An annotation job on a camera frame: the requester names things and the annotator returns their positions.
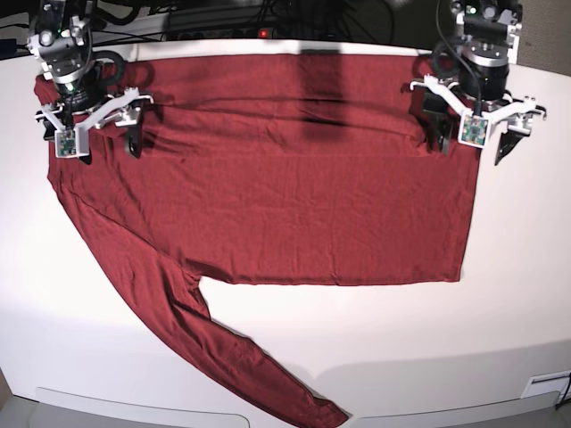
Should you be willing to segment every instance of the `circuit board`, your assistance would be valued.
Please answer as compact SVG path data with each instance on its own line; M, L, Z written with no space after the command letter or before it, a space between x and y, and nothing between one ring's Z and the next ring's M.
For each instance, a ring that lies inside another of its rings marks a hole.
M75 134L73 130L66 130L56 139L57 157L69 158L76 154Z
M484 148L488 138L489 120L478 116L464 116L459 133L459 141L463 144Z

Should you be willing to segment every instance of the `gray floor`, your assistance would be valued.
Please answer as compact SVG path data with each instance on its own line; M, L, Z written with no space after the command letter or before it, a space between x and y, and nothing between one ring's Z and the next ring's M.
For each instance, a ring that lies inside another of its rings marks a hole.
M558 411L546 408L478 424L458 425L458 428L571 428L571 405Z
M8 400L8 398L12 395L10 392L10 388L8 388L8 384L4 379L4 375L2 374L2 370L0 370L0 409L4 403Z
M520 0L524 34L519 63L571 76L571 0Z

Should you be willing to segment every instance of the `long sleeve shirt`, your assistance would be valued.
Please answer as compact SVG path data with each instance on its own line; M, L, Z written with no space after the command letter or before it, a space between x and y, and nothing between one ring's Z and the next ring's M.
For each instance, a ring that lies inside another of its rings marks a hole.
M90 131L92 164L49 180L104 273L190 364L298 427L347 416L249 338L211 320L202 276L231 284L459 281L478 153L433 150L404 90L416 58L303 54L129 64L153 93L141 159L113 125ZM42 103L56 93L37 82Z

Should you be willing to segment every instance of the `shirt sleeve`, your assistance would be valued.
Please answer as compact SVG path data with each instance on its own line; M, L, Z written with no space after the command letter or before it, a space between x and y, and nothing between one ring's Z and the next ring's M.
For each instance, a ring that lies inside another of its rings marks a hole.
M252 340L213 322L198 288L199 275L107 218L61 182L55 181L54 189L123 300L182 358L289 424L333 428L347 420L335 404L313 397Z

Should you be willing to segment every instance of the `white table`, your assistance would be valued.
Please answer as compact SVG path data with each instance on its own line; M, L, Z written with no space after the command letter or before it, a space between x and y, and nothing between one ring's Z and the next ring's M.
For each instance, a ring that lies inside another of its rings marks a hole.
M136 61L312 47L416 54L261 40L118 50ZM187 364L115 292L47 182L48 145L33 120L37 69L31 57L0 62L0 367L13 393L38 399L46 388L289 426ZM549 118L498 168L495 147L484 152L460 283L256 287L204 278L213 318L355 418L517 399L530 376L570 369L571 78L512 66L509 89L536 97ZM165 423L153 418L145 420Z

